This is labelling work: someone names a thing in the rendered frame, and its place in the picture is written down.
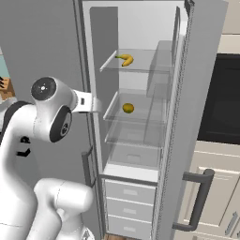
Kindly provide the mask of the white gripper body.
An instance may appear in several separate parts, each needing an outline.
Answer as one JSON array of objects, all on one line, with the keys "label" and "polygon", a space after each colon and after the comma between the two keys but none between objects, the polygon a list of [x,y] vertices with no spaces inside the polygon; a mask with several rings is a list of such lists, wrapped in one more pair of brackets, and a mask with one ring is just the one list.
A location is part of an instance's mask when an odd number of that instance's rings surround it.
[{"label": "white gripper body", "polygon": [[100,113],[102,111],[102,103],[101,101],[94,96],[91,96],[90,100],[90,113]]}]

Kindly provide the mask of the glass fridge shelf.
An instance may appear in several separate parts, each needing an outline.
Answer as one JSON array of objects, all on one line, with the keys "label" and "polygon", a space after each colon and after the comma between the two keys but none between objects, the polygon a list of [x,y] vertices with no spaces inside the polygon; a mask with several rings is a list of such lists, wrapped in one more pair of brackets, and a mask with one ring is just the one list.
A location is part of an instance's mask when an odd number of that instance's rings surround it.
[{"label": "glass fridge shelf", "polygon": [[[152,98],[143,91],[119,89],[115,92],[103,119],[106,121],[146,123],[151,100]],[[131,103],[134,106],[134,112],[125,113],[122,109],[125,103]]]},{"label": "glass fridge shelf", "polygon": [[160,147],[164,143],[165,126],[152,122],[106,122],[106,143],[132,143]]},{"label": "glass fridge shelf", "polygon": [[[103,70],[117,70],[124,72],[141,72],[149,73],[149,68],[154,57],[155,50],[141,50],[141,49],[117,49],[112,55],[106,60],[106,62],[99,69],[100,72]],[[130,54],[134,61],[127,67],[123,67],[123,59],[116,58],[119,54]]]}]

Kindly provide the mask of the yellow banana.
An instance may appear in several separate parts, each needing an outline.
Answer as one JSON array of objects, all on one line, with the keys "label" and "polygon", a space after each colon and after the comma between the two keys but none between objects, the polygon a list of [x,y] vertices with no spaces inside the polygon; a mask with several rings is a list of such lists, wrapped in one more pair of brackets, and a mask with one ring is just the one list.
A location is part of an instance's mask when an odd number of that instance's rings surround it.
[{"label": "yellow banana", "polygon": [[116,58],[120,58],[124,60],[124,62],[122,63],[123,67],[129,66],[134,61],[134,58],[130,54],[119,54],[119,55],[116,55]]}]

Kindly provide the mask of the closed grey fridge door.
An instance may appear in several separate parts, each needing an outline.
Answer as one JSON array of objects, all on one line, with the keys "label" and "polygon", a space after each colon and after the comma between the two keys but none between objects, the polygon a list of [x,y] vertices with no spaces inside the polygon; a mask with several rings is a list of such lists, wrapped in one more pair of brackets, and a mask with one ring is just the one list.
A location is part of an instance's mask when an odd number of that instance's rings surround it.
[{"label": "closed grey fridge door", "polygon": [[[31,88],[42,77],[53,77],[98,98],[90,81],[92,61],[87,54],[83,0],[0,0],[0,50],[15,91],[14,97],[0,103],[0,133],[10,105],[17,101],[35,102]],[[67,135],[58,142],[21,138],[15,165],[22,180],[31,188],[43,178],[85,185],[82,152],[93,147],[90,165],[95,184],[91,187],[91,207],[96,206],[96,113],[74,112]],[[100,240],[100,231],[84,220],[83,223],[95,240]]]}]

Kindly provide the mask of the grey fridge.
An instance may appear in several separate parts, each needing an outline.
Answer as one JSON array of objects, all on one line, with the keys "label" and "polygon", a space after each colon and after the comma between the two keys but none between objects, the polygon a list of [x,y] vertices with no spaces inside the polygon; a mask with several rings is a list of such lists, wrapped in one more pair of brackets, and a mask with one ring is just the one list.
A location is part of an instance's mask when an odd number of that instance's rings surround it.
[{"label": "grey fridge", "polygon": [[[108,109],[113,96],[119,89],[143,91],[146,94],[149,73],[124,72],[117,70],[99,69],[117,49],[155,50],[160,40],[172,42],[172,76],[168,95],[167,122],[170,107],[173,75],[176,55],[179,49],[179,38],[182,35],[180,24],[185,22],[187,12],[183,3],[171,1],[136,1],[136,0],[82,0],[83,15],[86,30],[87,54],[92,63],[90,66],[90,81],[94,92],[102,103],[102,111],[94,116],[94,132],[96,141],[97,184],[97,220],[101,234],[109,232],[109,215],[107,209],[105,180],[122,181],[132,184],[155,187],[155,198],[158,188],[158,173],[160,161],[163,157],[167,123],[165,127],[164,143],[160,148],[160,156],[156,168],[120,164],[109,161],[112,148],[118,144],[143,145],[132,143],[107,143],[106,120],[103,115]],[[152,221],[141,221],[151,224],[154,218],[155,199]]]}]

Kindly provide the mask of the open grey fridge door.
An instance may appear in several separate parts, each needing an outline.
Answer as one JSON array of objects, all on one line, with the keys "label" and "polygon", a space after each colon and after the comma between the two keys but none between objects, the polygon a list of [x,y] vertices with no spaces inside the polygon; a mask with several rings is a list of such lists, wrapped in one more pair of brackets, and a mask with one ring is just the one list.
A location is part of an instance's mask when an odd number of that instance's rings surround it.
[{"label": "open grey fridge door", "polygon": [[163,157],[160,161],[151,240],[173,240],[228,3],[185,0],[180,24]]}]

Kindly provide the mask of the orange fruit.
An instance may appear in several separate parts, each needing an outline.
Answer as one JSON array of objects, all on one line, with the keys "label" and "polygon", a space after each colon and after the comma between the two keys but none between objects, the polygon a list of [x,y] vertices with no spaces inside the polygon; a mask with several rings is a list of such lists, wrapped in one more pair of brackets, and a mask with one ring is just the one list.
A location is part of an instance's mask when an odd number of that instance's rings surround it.
[{"label": "orange fruit", "polygon": [[134,112],[134,106],[131,103],[125,103],[122,106],[122,109],[125,113],[133,113]]}]

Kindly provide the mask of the clear door bin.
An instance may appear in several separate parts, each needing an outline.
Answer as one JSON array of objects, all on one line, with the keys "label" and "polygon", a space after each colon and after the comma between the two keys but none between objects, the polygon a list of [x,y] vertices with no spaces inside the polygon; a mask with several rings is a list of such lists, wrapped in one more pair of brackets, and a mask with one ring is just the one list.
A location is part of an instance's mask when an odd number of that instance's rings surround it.
[{"label": "clear door bin", "polygon": [[146,90],[146,95],[149,98],[168,97],[172,69],[172,42],[170,40],[160,40],[149,68]]},{"label": "clear door bin", "polygon": [[157,83],[152,92],[152,100],[147,115],[143,142],[146,145],[160,147],[164,142],[167,123],[168,87]]}]

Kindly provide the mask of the clear crisper drawer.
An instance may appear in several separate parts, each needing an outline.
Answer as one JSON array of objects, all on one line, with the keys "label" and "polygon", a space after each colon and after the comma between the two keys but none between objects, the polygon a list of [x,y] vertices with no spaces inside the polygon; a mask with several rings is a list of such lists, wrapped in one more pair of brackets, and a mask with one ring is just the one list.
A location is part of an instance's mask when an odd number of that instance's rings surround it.
[{"label": "clear crisper drawer", "polygon": [[158,166],[160,151],[161,149],[156,147],[118,144],[112,148],[109,161],[156,168]]}]

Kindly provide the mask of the wooden knife block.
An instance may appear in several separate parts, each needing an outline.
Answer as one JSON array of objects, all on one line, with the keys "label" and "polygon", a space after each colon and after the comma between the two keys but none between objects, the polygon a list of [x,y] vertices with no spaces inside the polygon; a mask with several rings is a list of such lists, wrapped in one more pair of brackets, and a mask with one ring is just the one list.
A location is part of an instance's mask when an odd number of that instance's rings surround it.
[{"label": "wooden knife block", "polygon": [[3,100],[15,96],[15,91],[10,78],[0,77],[0,96]]}]

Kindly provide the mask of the white freezer drawer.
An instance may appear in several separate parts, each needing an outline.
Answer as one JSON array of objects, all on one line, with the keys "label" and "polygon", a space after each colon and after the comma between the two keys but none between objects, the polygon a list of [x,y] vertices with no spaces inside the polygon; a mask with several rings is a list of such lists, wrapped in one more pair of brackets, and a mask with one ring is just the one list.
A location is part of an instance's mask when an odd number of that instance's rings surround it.
[{"label": "white freezer drawer", "polygon": [[105,180],[106,195],[108,197],[128,200],[138,203],[153,204],[155,199],[155,187],[132,184],[122,181]]},{"label": "white freezer drawer", "polygon": [[125,237],[151,240],[151,224],[136,220],[109,216],[109,232]]},{"label": "white freezer drawer", "polygon": [[109,215],[147,222],[152,221],[153,206],[151,204],[108,198],[107,209]]}]

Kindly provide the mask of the black built-in oven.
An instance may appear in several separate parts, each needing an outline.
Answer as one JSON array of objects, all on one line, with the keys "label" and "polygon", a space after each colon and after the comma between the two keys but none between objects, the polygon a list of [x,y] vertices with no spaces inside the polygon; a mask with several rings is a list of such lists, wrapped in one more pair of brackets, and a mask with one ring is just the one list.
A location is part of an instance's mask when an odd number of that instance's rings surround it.
[{"label": "black built-in oven", "polygon": [[218,53],[199,141],[240,144],[240,53]]}]

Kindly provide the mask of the beige cupboard door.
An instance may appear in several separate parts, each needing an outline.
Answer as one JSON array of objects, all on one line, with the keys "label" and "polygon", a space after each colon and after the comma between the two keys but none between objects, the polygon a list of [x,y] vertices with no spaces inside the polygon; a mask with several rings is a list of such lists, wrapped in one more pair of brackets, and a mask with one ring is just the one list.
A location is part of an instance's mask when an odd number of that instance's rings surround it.
[{"label": "beige cupboard door", "polygon": [[237,212],[240,216],[240,145],[197,141],[189,171],[215,171],[197,229],[176,231],[173,240],[240,240],[240,219],[231,237],[225,230]]}]

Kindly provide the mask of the beige wall cupboard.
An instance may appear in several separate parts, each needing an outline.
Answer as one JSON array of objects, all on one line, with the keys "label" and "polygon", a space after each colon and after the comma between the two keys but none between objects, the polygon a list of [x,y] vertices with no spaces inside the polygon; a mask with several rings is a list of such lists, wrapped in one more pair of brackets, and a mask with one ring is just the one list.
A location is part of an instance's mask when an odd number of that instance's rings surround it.
[{"label": "beige wall cupboard", "polygon": [[240,54],[240,0],[226,1],[229,5],[217,52]]}]

